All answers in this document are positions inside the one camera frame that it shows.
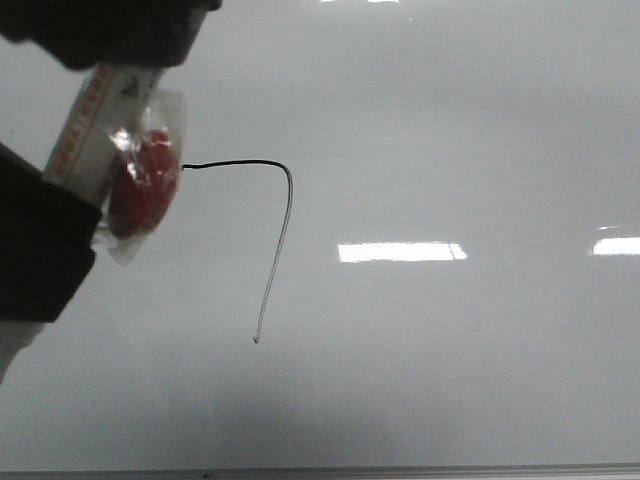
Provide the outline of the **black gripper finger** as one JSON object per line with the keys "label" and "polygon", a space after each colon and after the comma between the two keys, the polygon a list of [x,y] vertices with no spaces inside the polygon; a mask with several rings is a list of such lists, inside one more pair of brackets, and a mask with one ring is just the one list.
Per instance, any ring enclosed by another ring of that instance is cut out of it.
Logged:
{"label": "black gripper finger", "polygon": [[220,1],[3,1],[1,36],[38,45],[69,70],[182,64]]}
{"label": "black gripper finger", "polygon": [[95,262],[101,210],[1,147],[1,319],[52,323]]}

